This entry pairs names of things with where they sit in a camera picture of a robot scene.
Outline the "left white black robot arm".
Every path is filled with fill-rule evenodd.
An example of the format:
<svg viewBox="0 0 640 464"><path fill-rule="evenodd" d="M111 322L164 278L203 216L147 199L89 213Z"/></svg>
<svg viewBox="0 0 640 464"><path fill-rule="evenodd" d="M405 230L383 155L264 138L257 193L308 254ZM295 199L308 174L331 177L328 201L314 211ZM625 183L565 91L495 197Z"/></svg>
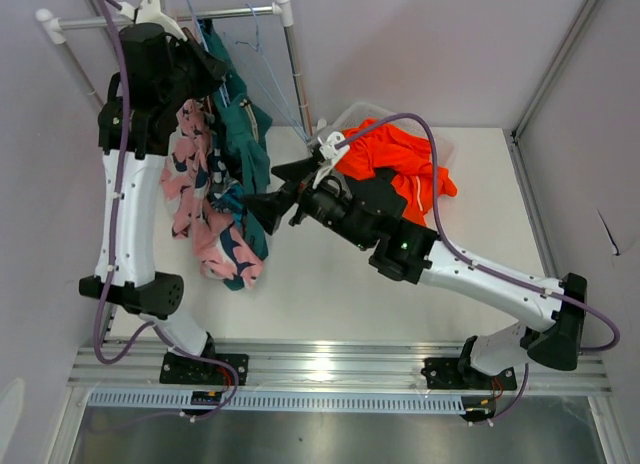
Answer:
<svg viewBox="0 0 640 464"><path fill-rule="evenodd" d="M217 90L226 72L186 28L133 24L116 33L120 70L98 114L106 201L101 254L79 282L82 296L113 304L159 332L168 350L163 384L222 384L231 367L211 335L181 311L184 281L155 268L156 195L177 114Z"/></svg>

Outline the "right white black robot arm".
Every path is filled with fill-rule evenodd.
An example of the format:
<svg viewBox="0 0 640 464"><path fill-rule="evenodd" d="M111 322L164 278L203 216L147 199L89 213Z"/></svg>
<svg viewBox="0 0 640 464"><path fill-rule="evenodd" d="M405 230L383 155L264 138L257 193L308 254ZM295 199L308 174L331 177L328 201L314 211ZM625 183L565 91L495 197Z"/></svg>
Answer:
<svg viewBox="0 0 640 464"><path fill-rule="evenodd" d="M457 358L426 359L421 372L429 388L488 389L503 373L531 362L557 371L576 369L585 312L573 302L586 294L584 278L526 275L447 246L443 232L404 218L407 202L395 192L396 174L389 168L356 180L340 178L309 158L272 172L283 182L279 189L242 199L268 234L293 210L290 225L310 217L371 250L370 265L390 280L453 291L515 318L515 324L493 334L467 338Z"/></svg>

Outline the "blue patterned shorts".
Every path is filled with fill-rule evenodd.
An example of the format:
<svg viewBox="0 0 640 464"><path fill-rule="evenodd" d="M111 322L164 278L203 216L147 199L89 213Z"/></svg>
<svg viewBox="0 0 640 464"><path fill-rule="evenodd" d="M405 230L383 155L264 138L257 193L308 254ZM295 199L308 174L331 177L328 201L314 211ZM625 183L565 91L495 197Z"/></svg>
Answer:
<svg viewBox="0 0 640 464"><path fill-rule="evenodd" d="M231 214L235 226L244 235L247 211L241 199L244 195L241 158L232 150L230 130L212 97L204 100L203 109L211 137L206 158L209 172L207 199L215 211Z"/></svg>

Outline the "orange shorts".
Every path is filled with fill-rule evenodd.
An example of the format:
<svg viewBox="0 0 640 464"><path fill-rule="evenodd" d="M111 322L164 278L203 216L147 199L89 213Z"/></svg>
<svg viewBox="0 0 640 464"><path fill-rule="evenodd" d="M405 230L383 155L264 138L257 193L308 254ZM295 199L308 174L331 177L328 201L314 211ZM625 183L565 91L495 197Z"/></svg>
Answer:
<svg viewBox="0 0 640 464"><path fill-rule="evenodd" d="M434 168L428 139L385 124L350 145L336 170L358 180L372 178L378 169L395 172L396 192L407 200L403 217L424 226L433 208L433 196L454 197L458 189L445 167Z"/></svg>

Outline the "black shorts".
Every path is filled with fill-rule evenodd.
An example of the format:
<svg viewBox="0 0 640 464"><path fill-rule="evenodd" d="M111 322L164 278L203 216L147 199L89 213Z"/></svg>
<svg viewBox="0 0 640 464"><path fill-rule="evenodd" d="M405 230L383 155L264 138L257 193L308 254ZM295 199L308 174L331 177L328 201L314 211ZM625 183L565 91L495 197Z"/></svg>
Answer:
<svg viewBox="0 0 640 464"><path fill-rule="evenodd" d="M372 178L367 179L344 176L352 197L366 212L399 219L404 213L407 200L392 185L394 177L394 172L387 168L378 169Z"/></svg>

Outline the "teal shorts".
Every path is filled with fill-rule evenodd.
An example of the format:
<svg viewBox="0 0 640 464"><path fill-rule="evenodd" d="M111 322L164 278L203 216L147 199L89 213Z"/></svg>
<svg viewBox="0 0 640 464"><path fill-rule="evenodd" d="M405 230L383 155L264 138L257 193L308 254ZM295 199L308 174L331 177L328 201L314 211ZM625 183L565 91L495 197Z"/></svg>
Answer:
<svg viewBox="0 0 640 464"><path fill-rule="evenodd" d="M230 130L232 150L241 158L244 195L264 193L270 184L266 132L272 125L272 119L249 98L246 83L237 73L222 38L214 30L213 23L210 20L200 22L209 46L209 54L228 65L223 83L226 83L230 105L227 108L222 107L219 89L210 97L213 98ZM246 232L243 235L245 242L264 264L269 255L265 231L256 218L247 209L246 211Z"/></svg>

